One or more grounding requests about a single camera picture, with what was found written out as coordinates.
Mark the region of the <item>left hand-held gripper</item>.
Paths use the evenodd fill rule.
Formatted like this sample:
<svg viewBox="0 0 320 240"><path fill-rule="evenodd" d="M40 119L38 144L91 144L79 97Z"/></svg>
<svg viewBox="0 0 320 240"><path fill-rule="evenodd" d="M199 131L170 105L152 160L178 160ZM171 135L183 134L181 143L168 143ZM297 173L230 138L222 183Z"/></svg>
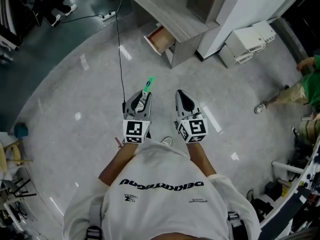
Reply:
<svg viewBox="0 0 320 240"><path fill-rule="evenodd" d="M129 144L142 144L150 131L149 119L136 118L136 107L139 104L139 116L150 117L153 95L142 90L134 93L124 107L124 119L122 120L124 142Z"/></svg>

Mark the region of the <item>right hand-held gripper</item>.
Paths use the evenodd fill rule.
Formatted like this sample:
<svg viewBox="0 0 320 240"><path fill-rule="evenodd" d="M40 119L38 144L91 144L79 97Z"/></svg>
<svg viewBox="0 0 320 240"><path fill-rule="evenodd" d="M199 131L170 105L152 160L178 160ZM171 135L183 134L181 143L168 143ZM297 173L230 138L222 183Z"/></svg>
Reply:
<svg viewBox="0 0 320 240"><path fill-rule="evenodd" d="M186 144L201 142L209 131L199 101L190 93L178 89L175 93L175 106L180 117L174 121L174 125L184 142Z"/></svg>

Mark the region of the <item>green and white retail box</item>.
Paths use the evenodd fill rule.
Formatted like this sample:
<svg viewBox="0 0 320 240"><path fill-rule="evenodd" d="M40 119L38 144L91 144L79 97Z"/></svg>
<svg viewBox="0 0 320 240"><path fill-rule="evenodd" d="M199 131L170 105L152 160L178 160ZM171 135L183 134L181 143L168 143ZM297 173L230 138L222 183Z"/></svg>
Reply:
<svg viewBox="0 0 320 240"><path fill-rule="evenodd" d="M144 87L143 87L143 89L142 89L142 92L143 92L143 93L149 93L149 92L150 92L151 86L152 86L154 80L155 80L155 77L154 77L154 76L150 76L150 77L148 78L148 80L146 81L146 83L145 83L145 85L144 85Z"/></svg>

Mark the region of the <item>wooden desk drawer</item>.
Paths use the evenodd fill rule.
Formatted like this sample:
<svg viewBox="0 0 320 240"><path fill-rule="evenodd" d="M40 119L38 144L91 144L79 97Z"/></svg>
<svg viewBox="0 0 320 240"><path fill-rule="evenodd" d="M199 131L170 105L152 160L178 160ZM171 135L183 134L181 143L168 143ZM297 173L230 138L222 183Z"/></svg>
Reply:
<svg viewBox="0 0 320 240"><path fill-rule="evenodd" d="M148 36L144 36L144 39L160 56L176 41L175 37L163 26L158 27Z"/></svg>

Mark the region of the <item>person's left forearm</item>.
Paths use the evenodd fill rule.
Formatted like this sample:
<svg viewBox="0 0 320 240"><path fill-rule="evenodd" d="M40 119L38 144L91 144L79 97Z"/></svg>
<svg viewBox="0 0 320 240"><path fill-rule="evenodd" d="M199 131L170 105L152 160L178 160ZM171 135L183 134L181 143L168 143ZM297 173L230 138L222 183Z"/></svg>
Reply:
<svg viewBox="0 0 320 240"><path fill-rule="evenodd" d="M111 186L124 167L134 157L137 147L137 143L125 143L123 147L118 150L111 162L100 173L98 177L99 180Z"/></svg>

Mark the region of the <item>person's right forearm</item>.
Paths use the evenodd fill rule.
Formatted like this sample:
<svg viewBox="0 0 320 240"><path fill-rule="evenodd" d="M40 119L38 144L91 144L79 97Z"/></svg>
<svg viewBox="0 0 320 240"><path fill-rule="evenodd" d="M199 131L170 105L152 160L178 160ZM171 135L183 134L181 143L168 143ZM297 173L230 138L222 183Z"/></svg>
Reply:
<svg viewBox="0 0 320 240"><path fill-rule="evenodd" d="M201 172L209 177L215 175L216 171L211 165L206 153L199 142L187 143L190 160L201 170Z"/></svg>

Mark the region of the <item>white drawer cabinet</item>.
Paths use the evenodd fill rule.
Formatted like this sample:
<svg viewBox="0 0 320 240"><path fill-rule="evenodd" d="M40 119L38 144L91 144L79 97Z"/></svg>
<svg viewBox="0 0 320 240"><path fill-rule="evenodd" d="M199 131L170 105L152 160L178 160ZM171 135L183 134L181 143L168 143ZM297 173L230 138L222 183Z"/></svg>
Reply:
<svg viewBox="0 0 320 240"><path fill-rule="evenodd" d="M254 23L252 27L258 34L261 35L261 37L267 44L272 42L276 37L276 32L265 20Z"/></svg>
<svg viewBox="0 0 320 240"><path fill-rule="evenodd" d="M236 64L243 64L253 57L253 54L250 52L239 57L235 57L226 44L222 47L218 55L228 69L232 68Z"/></svg>
<svg viewBox="0 0 320 240"><path fill-rule="evenodd" d="M232 54L238 58L262 49L266 42L253 27L233 30L225 40Z"/></svg>

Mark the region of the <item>person's white printed shirt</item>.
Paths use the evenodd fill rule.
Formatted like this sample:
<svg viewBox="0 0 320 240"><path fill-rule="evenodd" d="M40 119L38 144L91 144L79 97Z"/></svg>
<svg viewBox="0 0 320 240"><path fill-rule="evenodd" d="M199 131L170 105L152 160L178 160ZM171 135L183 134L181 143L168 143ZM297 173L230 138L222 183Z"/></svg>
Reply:
<svg viewBox="0 0 320 240"><path fill-rule="evenodd" d="M64 240L258 240L250 202L221 174L206 177L189 152L146 139L111 186L78 187Z"/></svg>

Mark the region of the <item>white power strip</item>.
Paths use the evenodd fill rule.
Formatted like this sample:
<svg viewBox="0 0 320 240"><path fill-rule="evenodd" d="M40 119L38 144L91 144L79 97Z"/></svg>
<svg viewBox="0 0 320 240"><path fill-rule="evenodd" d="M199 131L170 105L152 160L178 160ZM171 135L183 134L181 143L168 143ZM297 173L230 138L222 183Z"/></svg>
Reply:
<svg viewBox="0 0 320 240"><path fill-rule="evenodd" d="M114 11L114 10L113 10L113 11L110 11L108 14L103 15L103 16L101 17L101 20L104 22L104 21L106 21L106 20L108 20L108 19L116 16L116 14L117 14L116 11Z"/></svg>

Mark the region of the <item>grey wooden desk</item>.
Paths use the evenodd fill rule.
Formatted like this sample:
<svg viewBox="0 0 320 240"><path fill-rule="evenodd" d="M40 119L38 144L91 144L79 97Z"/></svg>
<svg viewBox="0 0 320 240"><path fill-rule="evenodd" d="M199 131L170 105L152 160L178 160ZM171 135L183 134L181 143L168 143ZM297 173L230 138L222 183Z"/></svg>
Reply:
<svg viewBox="0 0 320 240"><path fill-rule="evenodd" d="M215 21L202 22L187 8L186 0L131 0L131 3L138 27L155 21L157 28L163 26L174 36L175 43L163 53L171 68L190 59L203 35L218 27Z"/></svg>

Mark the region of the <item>teal round stool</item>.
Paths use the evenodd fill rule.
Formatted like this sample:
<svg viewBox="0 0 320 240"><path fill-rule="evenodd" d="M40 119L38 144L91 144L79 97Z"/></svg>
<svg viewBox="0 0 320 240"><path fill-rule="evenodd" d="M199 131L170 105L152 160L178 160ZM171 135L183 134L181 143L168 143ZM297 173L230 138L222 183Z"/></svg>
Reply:
<svg viewBox="0 0 320 240"><path fill-rule="evenodd" d="M28 127L25 123L18 122L15 124L15 126L13 128L13 133L17 139L22 139L22 138L27 137L29 135L29 130L28 130Z"/></svg>

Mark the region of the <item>green crate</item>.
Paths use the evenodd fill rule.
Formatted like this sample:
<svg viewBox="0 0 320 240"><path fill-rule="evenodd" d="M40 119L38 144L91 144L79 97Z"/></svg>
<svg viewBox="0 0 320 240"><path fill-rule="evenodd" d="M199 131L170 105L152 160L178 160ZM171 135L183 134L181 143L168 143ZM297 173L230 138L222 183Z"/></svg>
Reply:
<svg viewBox="0 0 320 240"><path fill-rule="evenodd" d="M320 120L302 121L298 131L305 139L314 145L320 135Z"/></svg>

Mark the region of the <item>wooden chair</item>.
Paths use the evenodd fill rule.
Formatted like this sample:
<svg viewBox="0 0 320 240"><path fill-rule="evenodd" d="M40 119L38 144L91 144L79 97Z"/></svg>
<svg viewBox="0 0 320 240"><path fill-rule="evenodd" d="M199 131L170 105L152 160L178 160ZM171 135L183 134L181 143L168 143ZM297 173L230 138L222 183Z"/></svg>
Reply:
<svg viewBox="0 0 320 240"><path fill-rule="evenodd" d="M8 172L8 162L14 163L17 166L22 165L23 163L30 163L33 160L32 159L22 159L21 158L21 152L19 150L19 144L21 143L21 140L17 140L12 142L11 144L7 146L3 146L0 142L0 170L2 173ZM7 158L6 152L11 151L13 158Z"/></svg>

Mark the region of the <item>white curved counter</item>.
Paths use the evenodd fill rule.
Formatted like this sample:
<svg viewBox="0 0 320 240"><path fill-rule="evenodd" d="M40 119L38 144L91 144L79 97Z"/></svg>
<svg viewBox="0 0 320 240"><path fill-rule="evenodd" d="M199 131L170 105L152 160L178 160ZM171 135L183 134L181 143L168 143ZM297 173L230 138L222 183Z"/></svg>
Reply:
<svg viewBox="0 0 320 240"><path fill-rule="evenodd" d="M315 175L320 172L320 136L316 140L305 168L297 168L277 161L271 164L276 168L298 173L299 177L292 182L285 197L276 201L273 210L260 223L261 233L258 240L275 240L304 205L309 195L314 192L312 183Z"/></svg>

